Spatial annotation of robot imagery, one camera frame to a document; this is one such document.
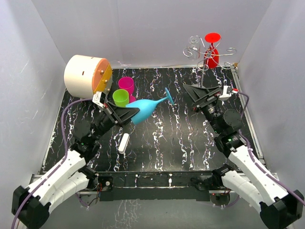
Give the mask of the green wine glass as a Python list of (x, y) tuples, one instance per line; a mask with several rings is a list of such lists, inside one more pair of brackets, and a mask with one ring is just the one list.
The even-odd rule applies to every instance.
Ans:
[(129, 103), (129, 93), (124, 89), (116, 90), (112, 98), (118, 107), (125, 107)]

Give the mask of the blue wine glass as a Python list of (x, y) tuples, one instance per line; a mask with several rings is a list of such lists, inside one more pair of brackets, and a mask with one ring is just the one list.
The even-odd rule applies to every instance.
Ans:
[(172, 96), (169, 90), (165, 87), (166, 96), (159, 100), (140, 99), (126, 105), (126, 108), (139, 108), (140, 111), (131, 118), (134, 125), (141, 123), (152, 115), (157, 105), (164, 100), (169, 100), (174, 105)]

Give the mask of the pink wine glass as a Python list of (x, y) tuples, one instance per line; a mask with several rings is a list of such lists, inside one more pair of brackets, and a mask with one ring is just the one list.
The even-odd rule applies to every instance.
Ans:
[(134, 80), (131, 77), (123, 77), (118, 81), (120, 89), (124, 89), (129, 94), (129, 103), (135, 102), (136, 98), (133, 96), (134, 92)]

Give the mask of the red wine glass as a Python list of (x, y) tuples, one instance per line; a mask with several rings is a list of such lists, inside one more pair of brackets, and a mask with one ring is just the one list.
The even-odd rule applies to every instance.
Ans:
[(207, 43), (210, 44), (209, 48), (205, 53), (205, 64), (208, 66), (209, 69), (216, 68), (219, 64), (219, 52), (214, 46), (214, 44), (220, 41), (221, 35), (216, 32), (211, 32), (208, 33), (204, 39)]

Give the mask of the clear wine glass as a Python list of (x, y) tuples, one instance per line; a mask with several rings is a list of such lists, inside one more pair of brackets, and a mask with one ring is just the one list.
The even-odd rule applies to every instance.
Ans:
[(189, 38), (189, 44), (184, 53), (189, 60), (195, 61), (200, 57), (200, 39), (198, 36), (191, 36)]

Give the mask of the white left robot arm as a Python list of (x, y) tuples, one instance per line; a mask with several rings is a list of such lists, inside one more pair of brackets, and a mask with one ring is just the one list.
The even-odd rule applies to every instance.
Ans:
[(80, 130), (74, 131), (75, 141), (71, 147), (67, 146), (67, 139), (63, 136), (63, 158), (33, 183), (14, 190), (11, 228), (15, 228), (19, 221), (27, 229), (39, 229), (66, 199), (83, 189), (96, 189), (99, 173), (87, 164), (100, 148), (98, 140), (116, 125), (123, 127), (130, 122), (137, 125), (146, 120), (164, 100), (173, 104), (169, 90), (165, 89), (165, 92), (166, 96), (162, 99), (141, 99), (126, 105), (108, 102), (103, 92), (96, 92), (90, 101), (100, 109), (97, 120), (80, 122)]

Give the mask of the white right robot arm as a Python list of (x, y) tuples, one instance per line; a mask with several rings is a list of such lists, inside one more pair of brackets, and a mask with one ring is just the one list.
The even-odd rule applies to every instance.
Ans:
[(292, 191), (263, 166), (241, 134), (243, 112), (223, 110), (220, 106), (239, 90), (230, 86), (214, 88), (184, 85), (193, 109), (201, 111), (216, 133), (218, 150), (244, 173), (244, 177), (229, 165), (213, 171), (212, 182), (217, 189), (228, 188), (246, 200), (259, 213), (269, 229), (285, 229), (302, 217), (305, 198)]

